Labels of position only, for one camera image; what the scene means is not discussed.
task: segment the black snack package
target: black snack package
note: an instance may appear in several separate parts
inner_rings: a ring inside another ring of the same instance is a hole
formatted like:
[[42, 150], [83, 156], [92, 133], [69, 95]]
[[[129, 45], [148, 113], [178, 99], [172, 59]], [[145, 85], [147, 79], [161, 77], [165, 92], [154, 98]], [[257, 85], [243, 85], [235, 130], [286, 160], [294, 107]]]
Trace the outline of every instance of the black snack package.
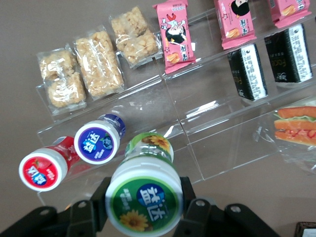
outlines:
[[265, 38], [276, 82], [303, 82], [313, 77], [303, 24]]
[[268, 95], [256, 44], [229, 53], [228, 61], [239, 96], [257, 100]]

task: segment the sandwich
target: sandwich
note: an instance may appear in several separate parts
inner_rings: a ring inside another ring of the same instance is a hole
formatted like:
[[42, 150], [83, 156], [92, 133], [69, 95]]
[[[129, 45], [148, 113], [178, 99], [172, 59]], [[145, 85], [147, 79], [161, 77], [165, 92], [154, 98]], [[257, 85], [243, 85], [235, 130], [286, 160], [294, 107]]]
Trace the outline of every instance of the sandwich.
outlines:
[[275, 137], [280, 140], [316, 146], [316, 106], [279, 109]]

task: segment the screw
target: screw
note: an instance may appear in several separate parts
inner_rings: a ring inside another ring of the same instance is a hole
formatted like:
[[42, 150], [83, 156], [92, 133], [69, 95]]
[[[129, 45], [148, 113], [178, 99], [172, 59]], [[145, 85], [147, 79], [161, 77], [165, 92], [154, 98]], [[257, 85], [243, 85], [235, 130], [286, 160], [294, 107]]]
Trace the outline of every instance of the screw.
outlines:
[[241, 208], [239, 206], [231, 206], [231, 210], [237, 213], [241, 212]]
[[43, 210], [43, 211], [40, 212], [40, 215], [41, 215], [41, 216], [45, 216], [45, 215], [47, 215], [48, 213], [49, 213], [49, 210], [48, 210], [48, 209], [45, 209], [45, 210]]
[[87, 203], [85, 201], [82, 201], [81, 203], [78, 204], [79, 208], [84, 208], [85, 206], [87, 206]]
[[198, 205], [198, 206], [205, 206], [205, 202], [202, 201], [202, 200], [197, 200], [196, 201], [196, 205]]

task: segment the clear acrylic shelf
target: clear acrylic shelf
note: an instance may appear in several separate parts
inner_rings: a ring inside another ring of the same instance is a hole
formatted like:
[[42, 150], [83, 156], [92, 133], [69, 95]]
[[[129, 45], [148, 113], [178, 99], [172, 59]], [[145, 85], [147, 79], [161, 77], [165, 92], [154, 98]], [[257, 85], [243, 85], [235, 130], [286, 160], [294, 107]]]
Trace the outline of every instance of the clear acrylic shelf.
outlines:
[[[195, 183], [233, 168], [278, 152], [275, 142], [258, 136], [265, 116], [276, 108], [313, 95], [315, 78], [302, 83], [275, 83], [264, 37], [281, 31], [270, 19], [265, 0], [249, 1], [256, 30], [257, 44], [268, 96], [249, 101], [238, 96], [227, 54], [238, 48], [223, 50], [215, 9], [189, 21], [197, 61], [172, 74], [164, 73], [163, 59], [153, 58], [132, 70], [118, 54], [124, 72], [126, 90], [92, 101], [78, 111], [52, 117], [52, 126], [38, 132], [44, 146], [60, 136], [74, 136], [85, 123], [105, 113], [120, 116], [126, 124], [126, 135], [116, 157], [105, 165], [80, 161], [71, 168], [63, 183], [47, 193], [39, 193], [43, 204], [59, 210], [70, 203], [86, 199], [105, 176], [111, 176], [124, 158], [131, 138], [141, 132], [156, 131], [168, 138], [175, 151], [175, 167], [181, 176]], [[315, 73], [315, 16], [304, 21], [310, 61]], [[38, 86], [43, 101], [43, 86]]]

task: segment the plastic bottle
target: plastic bottle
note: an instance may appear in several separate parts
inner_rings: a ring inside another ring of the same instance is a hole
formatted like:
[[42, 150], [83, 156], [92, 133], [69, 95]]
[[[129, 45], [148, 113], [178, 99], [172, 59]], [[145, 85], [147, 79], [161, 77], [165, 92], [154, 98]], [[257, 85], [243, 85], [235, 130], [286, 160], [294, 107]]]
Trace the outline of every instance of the plastic bottle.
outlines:
[[123, 120], [112, 114], [88, 122], [75, 135], [75, 149], [80, 158], [90, 164], [109, 162], [119, 149], [125, 134]]
[[56, 188], [70, 167], [80, 160], [73, 137], [60, 137], [51, 146], [35, 150], [22, 159], [19, 175], [22, 182], [35, 191]]
[[128, 143], [106, 191], [107, 215], [119, 231], [157, 237], [176, 226], [183, 193], [172, 162], [172, 146], [159, 134], [141, 133]]

